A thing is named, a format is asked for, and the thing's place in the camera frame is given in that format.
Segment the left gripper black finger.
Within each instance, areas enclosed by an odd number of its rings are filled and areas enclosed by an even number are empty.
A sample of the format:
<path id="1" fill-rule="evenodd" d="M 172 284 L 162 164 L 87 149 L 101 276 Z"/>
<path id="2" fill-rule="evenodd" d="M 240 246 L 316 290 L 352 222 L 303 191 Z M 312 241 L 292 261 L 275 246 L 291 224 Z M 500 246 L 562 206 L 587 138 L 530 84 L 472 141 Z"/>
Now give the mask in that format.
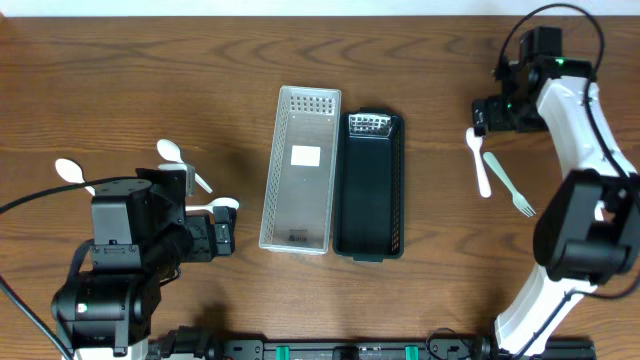
<path id="1" fill-rule="evenodd" d="M 237 210 L 228 206 L 215 206 L 213 217 L 216 224 L 228 224 L 234 226 L 237 220 Z"/>
<path id="2" fill-rule="evenodd" d="M 235 251 L 234 228 L 230 224 L 214 225 L 217 256 L 231 256 Z"/>

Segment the white plastic spoon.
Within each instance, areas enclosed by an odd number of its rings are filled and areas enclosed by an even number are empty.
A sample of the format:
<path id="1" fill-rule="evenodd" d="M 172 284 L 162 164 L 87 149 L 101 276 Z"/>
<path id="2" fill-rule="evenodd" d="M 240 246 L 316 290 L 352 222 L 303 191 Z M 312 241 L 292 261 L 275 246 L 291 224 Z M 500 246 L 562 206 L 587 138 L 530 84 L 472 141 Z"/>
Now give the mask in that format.
<path id="1" fill-rule="evenodd" d="M 58 175 L 68 183 L 85 183 L 82 168 L 74 161 L 67 158 L 59 158 L 55 161 L 54 167 Z"/>
<path id="2" fill-rule="evenodd" d="M 185 210 L 189 211 L 207 211 L 212 213 L 215 207 L 229 207 L 238 210 L 239 201 L 231 197 L 219 197 L 204 205 L 187 205 Z"/>
<path id="3" fill-rule="evenodd" d="M 483 139 L 475 134 L 473 127 L 470 127 L 466 130 L 465 141 L 473 154 L 480 195 L 483 198 L 489 198 L 492 195 L 492 191 L 480 153 Z"/>
<path id="4" fill-rule="evenodd" d="M 185 161 L 181 156 L 181 149 L 179 146 L 171 140 L 168 139 L 160 139 L 156 143 L 156 148 L 160 156 L 171 162 L 185 164 Z M 199 174 L 194 174 L 195 181 L 198 185 L 200 185 L 207 193 L 212 193 L 213 189 L 211 186 L 204 180 L 204 178 Z"/>

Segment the pale green plastic fork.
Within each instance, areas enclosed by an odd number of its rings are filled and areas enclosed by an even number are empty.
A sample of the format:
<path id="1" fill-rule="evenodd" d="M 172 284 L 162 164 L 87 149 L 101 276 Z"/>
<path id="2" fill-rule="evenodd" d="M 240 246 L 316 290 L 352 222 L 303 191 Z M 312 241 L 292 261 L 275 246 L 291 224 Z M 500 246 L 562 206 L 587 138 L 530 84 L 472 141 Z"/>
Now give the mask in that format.
<path id="1" fill-rule="evenodd" d="M 511 193 L 513 205 L 526 217 L 535 216 L 536 212 L 534 208 L 529 204 L 526 198 L 516 189 L 516 187 L 512 183 L 509 176 L 506 174 L 506 171 L 504 170 L 504 168 L 502 167 L 502 165 L 500 164 L 496 156 L 491 152 L 485 152 L 483 154 L 483 159 Z"/>

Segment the dark green plastic basket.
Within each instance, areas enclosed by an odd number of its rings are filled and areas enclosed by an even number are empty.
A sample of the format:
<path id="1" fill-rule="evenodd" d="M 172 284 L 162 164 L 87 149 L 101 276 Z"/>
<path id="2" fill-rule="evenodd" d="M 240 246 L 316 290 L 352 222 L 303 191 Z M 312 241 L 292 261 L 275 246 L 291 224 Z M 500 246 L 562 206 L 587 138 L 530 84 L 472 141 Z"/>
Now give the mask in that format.
<path id="1" fill-rule="evenodd" d="M 404 252 L 405 126 L 387 109 L 341 116 L 333 250 L 355 261 L 382 262 Z"/>

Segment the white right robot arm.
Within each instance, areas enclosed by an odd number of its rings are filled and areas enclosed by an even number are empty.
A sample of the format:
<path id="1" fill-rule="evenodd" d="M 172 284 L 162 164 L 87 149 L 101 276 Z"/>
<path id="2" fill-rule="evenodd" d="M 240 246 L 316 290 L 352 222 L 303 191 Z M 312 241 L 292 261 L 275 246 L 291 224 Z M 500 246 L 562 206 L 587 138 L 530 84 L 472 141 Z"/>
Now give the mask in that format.
<path id="1" fill-rule="evenodd" d="M 589 62 L 561 56 L 501 59 L 501 94 L 472 105 L 475 135 L 548 130 L 562 174 L 534 229 L 532 272 L 494 321 L 496 349 L 514 359 L 543 354 L 568 313 L 639 255 L 639 174 L 617 146 L 594 75 Z"/>

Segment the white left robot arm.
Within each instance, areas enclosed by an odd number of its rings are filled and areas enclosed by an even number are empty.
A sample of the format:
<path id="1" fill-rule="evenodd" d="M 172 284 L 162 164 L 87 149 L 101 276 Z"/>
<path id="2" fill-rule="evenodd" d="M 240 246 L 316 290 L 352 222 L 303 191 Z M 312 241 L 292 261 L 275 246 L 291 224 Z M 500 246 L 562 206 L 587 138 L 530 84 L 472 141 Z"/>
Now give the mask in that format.
<path id="1" fill-rule="evenodd" d="M 93 205 L 94 238 L 77 249 L 52 300 L 65 350 L 74 358 L 144 358 L 162 287 L 180 278 L 184 263 L 233 253 L 238 207 L 230 198 L 196 215 L 175 205 Z"/>

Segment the clear white plastic basket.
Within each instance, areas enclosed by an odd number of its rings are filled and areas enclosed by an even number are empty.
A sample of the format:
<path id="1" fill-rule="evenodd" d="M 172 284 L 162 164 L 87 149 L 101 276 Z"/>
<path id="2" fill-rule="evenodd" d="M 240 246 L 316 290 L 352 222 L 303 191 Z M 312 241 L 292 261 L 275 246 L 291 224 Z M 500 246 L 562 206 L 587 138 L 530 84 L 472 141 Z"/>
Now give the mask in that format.
<path id="1" fill-rule="evenodd" d="M 280 89 L 259 246 L 272 252 L 328 251 L 341 92 Z"/>

